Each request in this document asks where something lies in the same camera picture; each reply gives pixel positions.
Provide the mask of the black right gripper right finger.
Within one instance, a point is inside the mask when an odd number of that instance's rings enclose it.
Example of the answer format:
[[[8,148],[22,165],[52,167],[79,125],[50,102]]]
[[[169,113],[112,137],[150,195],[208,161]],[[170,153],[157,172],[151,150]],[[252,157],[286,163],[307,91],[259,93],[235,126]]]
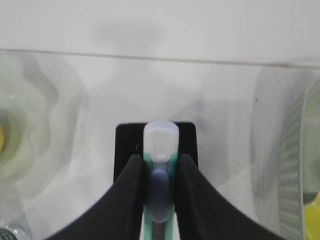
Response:
[[[174,200],[182,240],[281,239],[225,199],[188,154],[177,163]]]

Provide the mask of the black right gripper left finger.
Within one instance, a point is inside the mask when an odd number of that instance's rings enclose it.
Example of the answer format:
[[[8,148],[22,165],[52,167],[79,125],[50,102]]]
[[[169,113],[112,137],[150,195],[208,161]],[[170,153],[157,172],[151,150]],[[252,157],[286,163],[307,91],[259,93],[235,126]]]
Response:
[[[51,240],[138,240],[145,193],[145,165],[131,155],[111,188],[88,211]]]

